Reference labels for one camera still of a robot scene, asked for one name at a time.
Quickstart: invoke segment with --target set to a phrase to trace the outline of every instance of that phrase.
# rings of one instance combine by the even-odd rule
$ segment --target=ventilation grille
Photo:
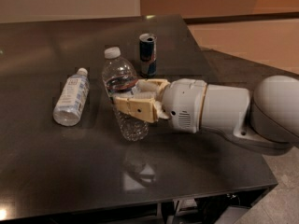
[[[191,116],[187,111],[181,111],[178,115],[178,125],[181,128],[187,129],[191,125]]]

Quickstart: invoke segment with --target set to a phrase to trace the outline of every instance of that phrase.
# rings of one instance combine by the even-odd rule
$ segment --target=white bottle cap
[[[110,49],[105,49],[104,54],[106,59],[114,59],[121,55],[121,51],[120,48],[114,47]]]
[[[88,71],[85,68],[79,68],[77,74],[81,73],[83,76],[87,76]]]

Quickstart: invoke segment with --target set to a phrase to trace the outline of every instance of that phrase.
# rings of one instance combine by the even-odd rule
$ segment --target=soda can
[[[157,36],[143,34],[139,37],[141,76],[151,78],[156,75]]]

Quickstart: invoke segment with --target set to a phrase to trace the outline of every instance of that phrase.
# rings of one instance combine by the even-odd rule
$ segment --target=tabletop
[[[177,133],[159,120],[144,140],[123,139],[98,76],[104,49],[114,45],[138,71],[144,33],[157,35],[157,77],[218,84],[239,77],[244,87],[255,84],[241,74],[248,64],[234,68],[234,80],[220,73],[179,15],[0,24],[0,209],[6,219],[276,185],[261,154],[216,134]],[[52,111],[79,67],[89,70],[90,93],[80,123],[63,127]]]

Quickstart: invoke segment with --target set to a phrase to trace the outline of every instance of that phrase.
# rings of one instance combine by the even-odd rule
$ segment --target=bottle
[[[106,49],[105,59],[102,80],[106,87],[107,95],[111,100],[121,133],[129,141],[143,139],[149,131],[148,123],[118,111],[113,105],[113,97],[115,96],[130,98],[135,93],[138,93],[136,71],[131,63],[121,56],[121,51],[118,47]]]
[[[64,126],[73,126],[80,121],[90,88],[87,74],[86,69],[79,68],[77,73],[66,81],[53,111],[56,122]]]

